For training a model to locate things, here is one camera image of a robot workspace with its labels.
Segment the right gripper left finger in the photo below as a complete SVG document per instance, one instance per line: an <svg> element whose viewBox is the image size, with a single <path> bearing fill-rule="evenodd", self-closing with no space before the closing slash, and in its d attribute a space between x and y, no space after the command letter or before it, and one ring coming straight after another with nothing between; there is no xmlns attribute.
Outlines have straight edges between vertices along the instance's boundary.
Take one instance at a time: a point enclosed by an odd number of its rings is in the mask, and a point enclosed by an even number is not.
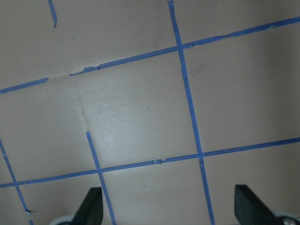
<svg viewBox="0 0 300 225"><path fill-rule="evenodd" d="M89 189L85 199L80 205L72 225L101 225L103 222L103 195L101 187Z"/></svg>

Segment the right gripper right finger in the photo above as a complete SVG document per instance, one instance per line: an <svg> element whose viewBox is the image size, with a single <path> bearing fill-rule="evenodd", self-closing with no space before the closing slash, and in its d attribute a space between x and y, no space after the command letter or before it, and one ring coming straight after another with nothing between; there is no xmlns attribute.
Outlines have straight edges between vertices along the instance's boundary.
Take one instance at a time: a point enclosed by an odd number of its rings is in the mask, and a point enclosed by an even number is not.
<svg viewBox="0 0 300 225"><path fill-rule="evenodd" d="M278 218L247 185L235 185L234 214L240 225L278 225Z"/></svg>

